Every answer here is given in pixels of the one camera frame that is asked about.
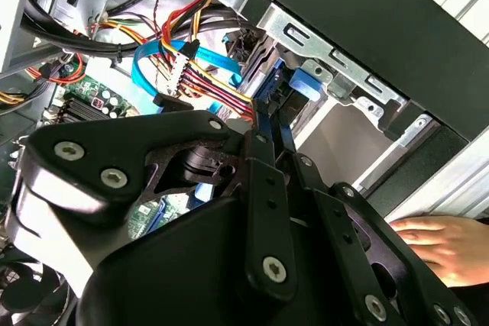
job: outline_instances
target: green circuit board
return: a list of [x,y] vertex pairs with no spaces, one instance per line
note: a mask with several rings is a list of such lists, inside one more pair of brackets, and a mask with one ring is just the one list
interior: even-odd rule
[[64,87],[66,92],[72,93],[76,97],[80,98],[93,108],[102,110],[104,107],[110,106],[110,99],[115,98],[118,102],[117,108],[121,109],[121,114],[124,115],[132,105],[123,99],[117,93],[114,93],[111,89],[105,87],[100,82],[97,82],[93,78],[86,76],[78,83],[70,84]]
[[150,224],[151,219],[156,215],[159,204],[157,202],[148,202],[136,205],[129,217],[129,238],[138,239]]

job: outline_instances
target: capacitor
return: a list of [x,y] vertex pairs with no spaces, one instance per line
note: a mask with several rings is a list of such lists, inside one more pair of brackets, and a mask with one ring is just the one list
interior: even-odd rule
[[114,109],[113,106],[106,105],[104,108],[102,108],[102,113],[104,115],[108,115],[110,112],[112,112],[113,109]]
[[119,106],[119,100],[116,97],[110,98],[108,103],[110,103],[112,106],[115,106],[115,107]]
[[114,110],[108,115],[110,118],[118,118],[122,113],[120,108],[114,108]]

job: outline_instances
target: wire bundle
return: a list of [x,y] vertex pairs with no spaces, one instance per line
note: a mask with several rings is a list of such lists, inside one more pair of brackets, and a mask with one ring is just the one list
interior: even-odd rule
[[[195,40],[198,33],[224,28],[244,27],[255,29],[252,24],[240,19],[230,8],[222,5],[212,5],[212,0],[195,0],[186,7],[173,11],[163,26],[160,27],[157,23],[159,0],[156,1],[154,6],[153,20],[144,15],[127,11],[128,8],[140,1],[129,0],[123,5],[108,11],[110,18],[105,22],[101,22],[100,28],[117,29],[127,34],[134,41],[130,44],[108,44],[91,40],[82,34],[69,32],[55,22],[34,0],[28,0],[24,10],[24,17],[22,18],[22,27],[43,40],[75,53],[79,59],[78,68],[72,75],[65,78],[54,78],[51,75],[47,81],[61,85],[79,82],[85,77],[82,54],[121,60],[123,57],[133,56],[140,45],[153,39],[160,39],[160,55],[151,56],[150,60],[154,64],[157,73],[161,74],[165,79],[169,79],[174,57],[178,54],[171,46],[172,40],[185,39],[188,36],[190,40]],[[223,17],[225,20],[209,21],[212,17]],[[152,35],[143,37],[132,29],[132,27],[139,24],[146,24],[151,29]],[[42,79],[41,73],[33,68],[27,69],[26,72],[33,79]],[[188,67],[183,72],[178,92],[181,96],[186,95],[190,98],[208,96],[242,117],[251,118],[252,116],[251,100],[248,97],[236,92],[227,83],[218,81],[194,60],[189,61]],[[27,96],[0,94],[0,102],[10,105],[23,103],[23,98],[27,98]]]
[[[183,24],[185,21],[192,19],[191,37],[195,38],[199,31],[200,18],[202,10],[210,5],[212,0],[195,0],[185,8],[173,11],[162,27],[162,38],[160,41],[160,56],[169,69],[173,62],[173,56],[178,52],[171,46],[171,37],[173,30]],[[217,80],[215,77],[200,67],[195,60],[189,61],[189,68],[184,72],[180,82],[181,90],[185,89],[196,93],[197,95],[206,95],[217,102],[222,103],[237,115],[243,118],[251,118],[252,110],[250,108],[250,99],[229,87],[226,83]]]
[[[83,72],[83,59],[79,53],[76,55],[76,57],[78,57],[78,67],[76,68],[76,70],[73,72],[72,75],[70,75],[66,78],[50,77],[47,81],[53,82],[53,83],[58,83],[60,85],[68,85],[68,84],[78,83],[78,82],[82,81],[86,76],[85,73]],[[41,73],[34,68],[27,68],[25,70],[25,72],[32,79],[37,79],[37,78],[41,77]]]

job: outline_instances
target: black metal arm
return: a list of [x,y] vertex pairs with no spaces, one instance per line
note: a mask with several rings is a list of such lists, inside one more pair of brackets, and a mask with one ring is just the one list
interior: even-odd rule
[[88,253],[80,238],[110,242],[134,203],[215,185],[210,203],[99,255],[76,324],[476,325],[351,186],[324,185],[287,119],[265,107],[244,136],[205,111],[30,136],[8,219],[24,247],[22,229],[51,234],[23,219],[26,197]]

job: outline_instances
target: black panel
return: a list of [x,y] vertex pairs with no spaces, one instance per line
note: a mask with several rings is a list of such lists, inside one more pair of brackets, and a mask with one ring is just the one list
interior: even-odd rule
[[368,197],[368,201],[380,215],[389,214],[466,144],[453,131],[439,127]]
[[277,0],[466,139],[489,125],[489,50],[431,0]]

